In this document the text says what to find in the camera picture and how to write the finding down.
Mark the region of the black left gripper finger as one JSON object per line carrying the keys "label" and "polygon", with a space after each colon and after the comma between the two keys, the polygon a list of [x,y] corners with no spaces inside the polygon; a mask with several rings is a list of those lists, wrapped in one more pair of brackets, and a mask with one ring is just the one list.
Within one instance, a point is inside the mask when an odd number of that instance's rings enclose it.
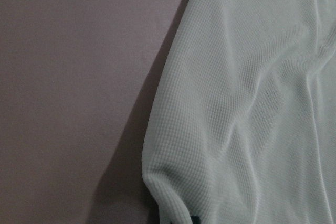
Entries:
{"label": "black left gripper finger", "polygon": [[191,216],[192,224],[200,224],[200,217],[199,216]]}

